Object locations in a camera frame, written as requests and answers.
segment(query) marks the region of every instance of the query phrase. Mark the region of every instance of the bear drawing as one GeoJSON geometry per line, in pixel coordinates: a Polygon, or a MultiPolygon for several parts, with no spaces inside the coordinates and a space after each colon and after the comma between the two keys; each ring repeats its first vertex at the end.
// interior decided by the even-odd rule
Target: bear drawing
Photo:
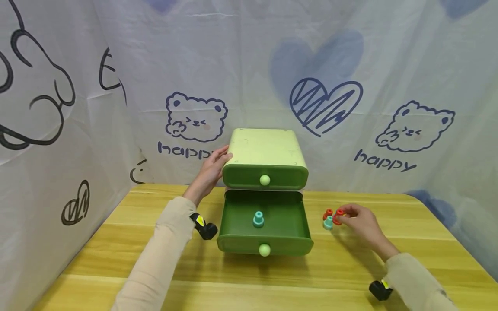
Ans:
{"type": "Polygon", "coordinates": [[[418,152],[430,148],[453,123],[456,113],[436,110],[416,101],[404,104],[375,142],[379,147],[401,152],[418,152]]]}
{"type": "Polygon", "coordinates": [[[223,134],[228,109],[222,100],[205,100],[174,92],[166,99],[166,109],[166,132],[173,137],[208,142],[223,134]]]}

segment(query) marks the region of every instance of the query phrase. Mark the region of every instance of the sleeve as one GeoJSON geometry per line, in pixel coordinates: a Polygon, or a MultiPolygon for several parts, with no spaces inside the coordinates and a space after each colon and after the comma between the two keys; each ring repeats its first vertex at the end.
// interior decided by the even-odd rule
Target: sleeve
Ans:
{"type": "Polygon", "coordinates": [[[413,311],[457,311],[457,307],[432,274],[407,253],[391,257],[384,280],[413,311]]]}
{"type": "Polygon", "coordinates": [[[188,199],[171,200],[156,222],[154,235],[138,258],[112,311],[160,310],[176,264],[192,238],[190,215],[196,206],[188,199]]]}

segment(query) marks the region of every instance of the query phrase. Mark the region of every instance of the drawer knob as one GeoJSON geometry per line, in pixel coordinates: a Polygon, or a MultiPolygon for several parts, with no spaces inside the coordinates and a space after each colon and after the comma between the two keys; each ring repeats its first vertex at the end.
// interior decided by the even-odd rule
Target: drawer knob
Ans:
{"type": "Polygon", "coordinates": [[[266,257],[270,254],[270,246],[268,244],[261,244],[259,246],[259,254],[263,257],[266,257]]]}
{"type": "Polygon", "coordinates": [[[259,183],[263,186],[268,186],[270,184],[270,176],[263,175],[259,178],[259,183]]]}

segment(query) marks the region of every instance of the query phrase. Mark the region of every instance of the green drawer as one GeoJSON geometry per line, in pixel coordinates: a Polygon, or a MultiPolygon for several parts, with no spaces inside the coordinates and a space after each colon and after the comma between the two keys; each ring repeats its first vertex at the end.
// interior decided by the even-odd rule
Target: green drawer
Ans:
{"type": "Polygon", "coordinates": [[[225,193],[218,248],[227,253],[259,254],[266,244],[270,255],[303,256],[313,247],[300,192],[240,191],[225,193]],[[253,225],[257,211],[264,223],[253,225]]]}

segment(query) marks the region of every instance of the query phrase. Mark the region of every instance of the wooden table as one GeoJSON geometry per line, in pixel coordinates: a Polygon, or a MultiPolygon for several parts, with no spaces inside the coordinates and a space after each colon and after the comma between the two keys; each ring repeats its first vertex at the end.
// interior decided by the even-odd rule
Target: wooden table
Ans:
{"type": "MultiPolygon", "coordinates": [[[[109,310],[147,244],[167,202],[185,186],[134,188],[66,268],[35,310],[109,310]]],[[[199,213],[220,224],[223,188],[199,213]]],[[[225,254],[194,231],[173,277],[164,310],[406,310],[399,296],[376,301],[368,292],[385,270],[345,226],[322,227],[325,209],[356,202],[371,208],[385,234],[417,257],[460,310],[497,310],[498,285],[418,200],[393,194],[305,192],[315,245],[304,257],[225,254]]]]}

